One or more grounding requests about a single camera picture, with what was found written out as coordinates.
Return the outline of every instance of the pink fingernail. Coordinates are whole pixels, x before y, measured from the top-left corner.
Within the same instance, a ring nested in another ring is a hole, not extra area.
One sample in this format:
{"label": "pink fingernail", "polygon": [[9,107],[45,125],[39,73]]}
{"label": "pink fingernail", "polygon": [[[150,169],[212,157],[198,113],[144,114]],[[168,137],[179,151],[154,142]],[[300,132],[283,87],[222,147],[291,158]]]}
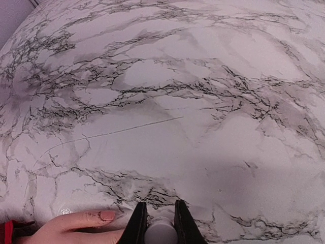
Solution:
{"label": "pink fingernail", "polygon": [[113,220],[115,218],[115,211],[101,211],[100,217],[104,221]]}

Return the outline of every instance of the wall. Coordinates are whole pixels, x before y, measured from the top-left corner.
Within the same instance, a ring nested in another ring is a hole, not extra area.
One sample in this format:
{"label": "wall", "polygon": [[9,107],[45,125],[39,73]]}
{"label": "wall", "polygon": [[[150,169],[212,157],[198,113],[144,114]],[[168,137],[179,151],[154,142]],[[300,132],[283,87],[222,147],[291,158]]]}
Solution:
{"label": "wall", "polygon": [[0,0],[0,49],[33,9],[29,0]]}

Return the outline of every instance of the skin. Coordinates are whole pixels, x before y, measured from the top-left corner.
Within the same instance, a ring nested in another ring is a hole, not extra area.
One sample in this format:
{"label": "skin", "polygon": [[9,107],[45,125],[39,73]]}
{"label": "skin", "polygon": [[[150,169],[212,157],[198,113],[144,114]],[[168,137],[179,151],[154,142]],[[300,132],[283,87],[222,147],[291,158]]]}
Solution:
{"label": "skin", "polygon": [[96,234],[78,232],[83,228],[108,225],[114,218],[114,211],[86,211],[58,216],[34,235],[17,238],[13,244],[116,244],[123,230]]}

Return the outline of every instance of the marble table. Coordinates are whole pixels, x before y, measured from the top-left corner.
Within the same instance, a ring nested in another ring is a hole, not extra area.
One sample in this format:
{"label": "marble table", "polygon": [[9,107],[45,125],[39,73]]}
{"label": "marble table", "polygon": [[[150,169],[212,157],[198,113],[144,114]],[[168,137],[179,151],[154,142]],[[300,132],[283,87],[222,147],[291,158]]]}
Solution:
{"label": "marble table", "polygon": [[324,243],[321,2],[41,3],[0,52],[0,220],[181,198],[209,243]]}

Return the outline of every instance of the white round object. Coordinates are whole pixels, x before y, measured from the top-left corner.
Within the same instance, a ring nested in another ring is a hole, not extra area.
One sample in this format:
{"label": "white round object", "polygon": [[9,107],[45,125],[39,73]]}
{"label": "white round object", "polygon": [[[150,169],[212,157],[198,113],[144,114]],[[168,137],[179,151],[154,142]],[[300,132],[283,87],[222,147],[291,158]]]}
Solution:
{"label": "white round object", "polygon": [[177,232],[166,217],[152,219],[145,235],[145,244],[177,244]]}

